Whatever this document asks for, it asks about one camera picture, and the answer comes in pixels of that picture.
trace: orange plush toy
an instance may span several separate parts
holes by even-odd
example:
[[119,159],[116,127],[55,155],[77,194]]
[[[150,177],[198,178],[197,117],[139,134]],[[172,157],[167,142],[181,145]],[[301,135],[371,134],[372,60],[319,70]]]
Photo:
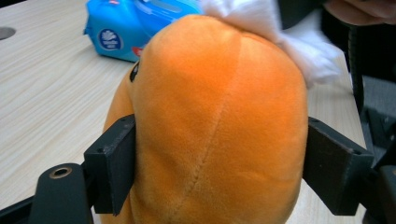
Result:
[[307,137],[304,78],[272,42],[207,16],[156,34],[106,128],[135,114],[135,180],[109,223],[284,223]]

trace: blue package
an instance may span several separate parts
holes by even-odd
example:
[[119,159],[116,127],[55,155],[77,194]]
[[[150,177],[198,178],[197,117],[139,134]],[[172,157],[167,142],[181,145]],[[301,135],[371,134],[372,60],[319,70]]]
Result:
[[142,49],[162,28],[189,14],[202,14],[199,0],[90,0],[88,35],[98,54],[139,60]]

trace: metal ring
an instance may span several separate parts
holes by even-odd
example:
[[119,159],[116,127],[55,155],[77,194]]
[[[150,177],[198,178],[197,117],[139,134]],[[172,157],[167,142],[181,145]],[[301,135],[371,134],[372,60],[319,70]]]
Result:
[[58,169],[52,171],[49,174],[49,177],[51,179],[60,179],[67,175],[70,175],[70,173],[72,173],[72,171],[73,171],[73,169],[70,167],[61,167],[61,168],[58,168]]

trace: wooden table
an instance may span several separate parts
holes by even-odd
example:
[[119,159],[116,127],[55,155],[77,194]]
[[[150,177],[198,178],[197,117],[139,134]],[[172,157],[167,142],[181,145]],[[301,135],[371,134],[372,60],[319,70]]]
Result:
[[[32,196],[50,167],[83,162],[132,66],[96,54],[82,34],[85,3],[29,0],[0,8],[0,27],[17,30],[0,41],[0,209]],[[309,114],[364,147],[347,72],[309,91]],[[303,183],[288,223],[361,223],[362,215],[333,216]]]

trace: hand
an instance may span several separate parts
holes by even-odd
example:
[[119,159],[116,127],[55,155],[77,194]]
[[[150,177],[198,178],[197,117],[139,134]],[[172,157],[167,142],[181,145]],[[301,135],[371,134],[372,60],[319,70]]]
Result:
[[353,25],[396,24],[396,0],[329,0],[324,6]]

